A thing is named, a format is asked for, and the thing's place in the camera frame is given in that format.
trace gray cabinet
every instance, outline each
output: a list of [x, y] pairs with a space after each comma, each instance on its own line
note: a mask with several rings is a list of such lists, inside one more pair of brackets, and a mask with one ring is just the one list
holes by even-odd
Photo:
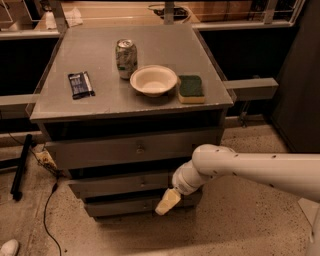
[[[202, 78], [204, 104], [181, 104], [177, 88], [158, 98], [119, 78], [114, 47], [131, 38], [139, 66], [164, 65]], [[67, 74], [88, 71], [96, 96], [73, 100]], [[88, 215], [153, 211], [195, 147], [219, 144], [233, 102], [190, 25], [69, 29], [31, 115]], [[200, 192], [184, 197], [192, 206]]]

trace white bowl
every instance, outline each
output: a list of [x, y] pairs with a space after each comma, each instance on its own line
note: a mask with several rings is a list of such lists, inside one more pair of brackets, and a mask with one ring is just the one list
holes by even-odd
[[159, 97], [178, 82], [177, 75], [169, 68], [150, 65], [137, 69], [130, 78], [134, 89], [149, 97]]

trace floor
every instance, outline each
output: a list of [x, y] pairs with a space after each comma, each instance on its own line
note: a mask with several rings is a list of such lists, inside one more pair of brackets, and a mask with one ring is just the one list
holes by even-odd
[[[21, 146], [13, 143], [1, 143], [2, 159], [20, 155]], [[273, 127], [261, 121], [242, 128], [229, 120], [222, 145], [237, 152], [287, 152]], [[34, 151], [42, 149], [43, 144], [38, 144]], [[59, 255], [43, 224], [55, 178], [29, 153], [23, 197], [16, 202], [10, 194], [13, 177], [13, 173], [0, 174], [0, 244], [15, 238], [20, 242], [19, 256]], [[62, 255], [305, 255], [311, 227], [299, 198], [236, 176], [206, 184], [195, 209], [167, 216], [118, 217], [105, 223], [88, 217], [67, 183], [67, 179], [59, 181], [46, 216]]]

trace green sponge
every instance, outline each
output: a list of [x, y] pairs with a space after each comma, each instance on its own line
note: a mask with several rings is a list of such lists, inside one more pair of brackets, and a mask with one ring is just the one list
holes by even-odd
[[179, 100], [181, 103], [204, 103], [205, 97], [202, 92], [202, 81], [199, 76], [179, 76]]

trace gray tabletop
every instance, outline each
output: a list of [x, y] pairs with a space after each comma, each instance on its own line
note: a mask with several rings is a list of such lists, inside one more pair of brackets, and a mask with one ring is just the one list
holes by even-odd
[[[176, 88], [150, 98], [136, 92], [119, 77], [115, 46], [132, 39], [138, 49], [138, 67], [163, 65], [177, 75], [199, 75], [206, 101], [181, 104]], [[67, 75], [87, 71], [96, 96], [72, 99]], [[232, 100], [191, 25], [108, 28], [70, 28], [30, 117], [32, 122], [112, 118], [177, 113], [232, 106]]]

